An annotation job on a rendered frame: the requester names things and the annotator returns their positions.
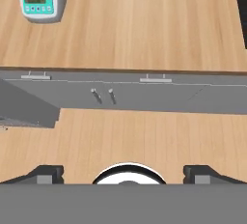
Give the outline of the long grey drawer front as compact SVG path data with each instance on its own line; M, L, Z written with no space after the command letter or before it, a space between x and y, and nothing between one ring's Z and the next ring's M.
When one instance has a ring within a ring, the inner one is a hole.
M141 72L70 72L67 82L116 82L116 83L142 83L139 79L147 73ZM179 84L179 85L236 85L247 86L247 75L225 74L192 74L192 73L150 73L165 74L173 80L172 83L155 84Z

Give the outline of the white and black round object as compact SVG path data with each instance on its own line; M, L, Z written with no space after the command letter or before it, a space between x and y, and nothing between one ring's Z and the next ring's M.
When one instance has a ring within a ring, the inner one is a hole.
M163 177L147 165L121 162L102 170L93 184L165 184Z

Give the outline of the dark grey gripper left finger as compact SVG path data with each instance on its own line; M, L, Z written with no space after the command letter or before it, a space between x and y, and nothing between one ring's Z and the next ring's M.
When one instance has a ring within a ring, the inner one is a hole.
M62 184L63 175L63 165L39 165L28 174L3 181L1 184Z

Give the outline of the black appliance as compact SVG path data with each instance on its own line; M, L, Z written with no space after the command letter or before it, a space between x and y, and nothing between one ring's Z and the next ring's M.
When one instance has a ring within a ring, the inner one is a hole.
M245 48L247 49L247 0L237 0Z

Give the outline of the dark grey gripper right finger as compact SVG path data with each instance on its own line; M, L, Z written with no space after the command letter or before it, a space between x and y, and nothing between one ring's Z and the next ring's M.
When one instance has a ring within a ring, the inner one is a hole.
M186 184L245 184L243 181L219 174L208 165L184 165L183 174L183 182Z

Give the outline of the short grey drawer front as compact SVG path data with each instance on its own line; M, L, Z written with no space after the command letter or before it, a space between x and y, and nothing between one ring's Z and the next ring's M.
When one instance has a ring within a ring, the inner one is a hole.
M22 74L27 74L29 70L0 70L0 78L5 80L30 80L21 79ZM43 74L44 71L31 70L32 74ZM66 80L68 77L64 72L46 71L47 75L51 76L51 80Z

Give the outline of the open grey cupboard door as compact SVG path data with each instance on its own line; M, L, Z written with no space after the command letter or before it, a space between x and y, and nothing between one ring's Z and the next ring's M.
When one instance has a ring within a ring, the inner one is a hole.
M0 126L53 128L60 109L0 79Z

